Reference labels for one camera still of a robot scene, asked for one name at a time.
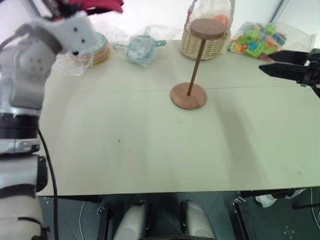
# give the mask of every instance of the round wooden base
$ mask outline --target round wooden base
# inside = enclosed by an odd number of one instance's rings
[[[190,96],[187,95],[190,83],[184,82],[176,85],[170,94],[172,102],[179,108],[195,110],[201,108],[207,101],[205,90],[197,84],[193,84]]]

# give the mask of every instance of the wooden stand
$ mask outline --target wooden stand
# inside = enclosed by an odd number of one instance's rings
[[[196,19],[190,25],[190,32],[202,39],[199,53],[195,62],[191,82],[176,85],[170,94],[172,102],[181,109],[195,110],[201,108],[207,101],[205,90],[194,84],[201,56],[205,48],[206,40],[220,38],[226,31],[225,25],[213,19]]]

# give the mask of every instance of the colorful plates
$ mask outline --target colorful plates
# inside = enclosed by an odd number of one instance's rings
[[[96,32],[95,34],[97,39],[96,45],[80,51],[77,56],[72,57],[73,60],[86,65],[91,61],[93,61],[93,64],[100,63],[108,57],[109,47],[107,38],[100,32]]]

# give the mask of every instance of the black cable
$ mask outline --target black cable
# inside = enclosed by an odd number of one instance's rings
[[[46,144],[46,141],[44,139],[44,136],[42,135],[40,129],[38,128],[38,134],[40,136],[45,155],[46,160],[49,165],[51,178],[52,178],[52,186],[53,186],[53,227],[54,227],[54,238],[55,240],[59,240],[59,228],[58,228],[58,191],[57,191],[57,183],[56,183],[56,177],[54,172],[54,167],[52,166],[49,150]]]

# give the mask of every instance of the round wooden top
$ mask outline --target round wooden top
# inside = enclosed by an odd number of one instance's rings
[[[226,26],[213,19],[200,18],[191,22],[190,32],[199,39],[212,40],[224,35]]]

